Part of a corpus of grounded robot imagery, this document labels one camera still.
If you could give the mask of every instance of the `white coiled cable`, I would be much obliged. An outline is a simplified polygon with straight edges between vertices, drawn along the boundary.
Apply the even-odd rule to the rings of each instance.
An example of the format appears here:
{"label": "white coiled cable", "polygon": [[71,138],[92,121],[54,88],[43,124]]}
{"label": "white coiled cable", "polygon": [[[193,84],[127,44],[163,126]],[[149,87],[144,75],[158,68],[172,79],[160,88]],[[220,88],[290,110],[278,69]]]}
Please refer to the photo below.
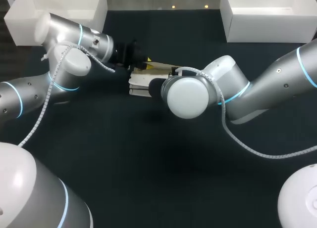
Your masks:
{"label": "white coiled cable", "polygon": [[45,101],[44,101],[44,105],[43,105],[43,108],[41,110],[41,113],[35,123],[35,125],[33,126],[33,128],[31,129],[31,131],[28,133],[28,135],[26,136],[26,138],[20,142],[20,144],[18,145],[19,147],[22,147],[24,146],[24,144],[31,138],[31,136],[34,134],[34,132],[36,131],[36,129],[38,128],[39,124],[41,123],[42,119],[43,119],[43,116],[45,114],[45,111],[47,109],[47,106],[49,104],[49,100],[50,100],[50,97],[51,97],[51,93],[52,93],[52,89],[53,89],[53,86],[54,86],[54,82],[55,82],[55,79],[56,79],[56,76],[57,76],[57,73],[59,71],[59,68],[63,62],[63,60],[65,59],[65,57],[67,56],[67,54],[70,52],[70,50],[72,48],[78,48],[80,50],[82,50],[85,54],[89,55],[94,61],[96,61],[101,67],[103,67],[105,70],[107,71],[110,71],[112,73],[114,73],[115,71],[105,65],[102,64],[102,62],[100,62],[96,57],[94,57],[87,49],[85,49],[83,46],[79,46],[79,45],[76,45],[76,44],[73,44],[73,43],[70,43],[70,42],[62,42],[62,43],[57,43],[55,44],[54,46],[52,46],[47,54],[44,55],[44,57],[42,58],[42,60],[44,59],[47,59],[50,52],[52,51],[52,49],[54,49],[54,47],[56,47],[56,45],[63,45],[63,46],[66,46],[67,48],[63,51],[63,53],[61,54],[61,58],[56,66],[56,69],[54,71],[54,74],[52,76],[52,80],[51,80],[51,83],[49,85],[49,89],[48,89],[48,93],[46,95],[46,98],[45,98]]}
{"label": "white coiled cable", "polygon": [[266,155],[260,152],[257,152],[253,149],[251,149],[250,147],[248,147],[247,145],[245,145],[242,141],[240,141],[227,127],[226,125],[226,106],[225,106],[225,100],[223,97],[223,94],[221,92],[221,89],[219,88],[218,84],[205,72],[202,72],[201,70],[192,68],[192,67],[180,67],[176,70],[176,72],[180,72],[180,71],[191,71],[191,72],[195,72],[197,73],[197,75],[203,76],[205,77],[214,87],[215,89],[218,89],[219,94],[220,94],[220,101],[221,101],[221,121],[222,121],[222,126],[225,129],[225,131],[229,134],[229,136],[231,136],[232,139],[234,139],[239,145],[241,145],[244,149],[248,150],[249,152],[259,156],[259,157],[263,157],[266,159],[286,159],[286,158],[291,158],[291,157],[295,157],[295,156],[299,156],[299,155],[304,155],[307,154],[309,152],[313,152],[315,150],[317,150],[317,145],[310,147],[306,150],[302,150],[302,151],[298,151],[298,152],[294,152],[294,153],[290,153],[290,154],[285,154],[285,155]]}

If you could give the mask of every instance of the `black mat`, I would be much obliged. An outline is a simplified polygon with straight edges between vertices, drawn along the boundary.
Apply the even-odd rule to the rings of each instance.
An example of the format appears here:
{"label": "black mat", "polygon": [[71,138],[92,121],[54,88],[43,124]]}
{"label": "black mat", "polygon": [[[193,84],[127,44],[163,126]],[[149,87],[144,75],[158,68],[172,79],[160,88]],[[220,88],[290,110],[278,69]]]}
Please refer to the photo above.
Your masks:
{"label": "black mat", "polygon": [[[227,44],[217,10],[109,12],[105,32],[137,38],[158,62],[203,68],[231,55],[249,80],[299,44]],[[48,70],[35,47],[26,75]],[[316,92],[231,130],[267,154],[317,144]],[[1,141],[18,143],[38,111],[8,122]],[[150,98],[128,95],[127,76],[94,65],[79,94],[50,107],[25,148],[90,207],[96,228],[279,228],[286,179],[317,153],[282,161],[256,157],[224,132],[220,107],[194,120]]]}

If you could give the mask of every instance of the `white plastic bin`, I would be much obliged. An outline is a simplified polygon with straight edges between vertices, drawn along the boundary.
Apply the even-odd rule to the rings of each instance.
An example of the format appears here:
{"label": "white plastic bin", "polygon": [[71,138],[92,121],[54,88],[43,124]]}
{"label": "white plastic bin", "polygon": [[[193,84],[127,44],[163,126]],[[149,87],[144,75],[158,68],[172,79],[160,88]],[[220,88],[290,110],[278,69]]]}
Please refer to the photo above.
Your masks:
{"label": "white plastic bin", "polygon": [[228,42],[308,43],[317,29],[316,0],[221,0]]}
{"label": "white plastic bin", "polygon": [[15,0],[4,20],[17,46],[38,45],[34,40],[34,29],[43,11],[101,32],[106,20],[107,0]]}

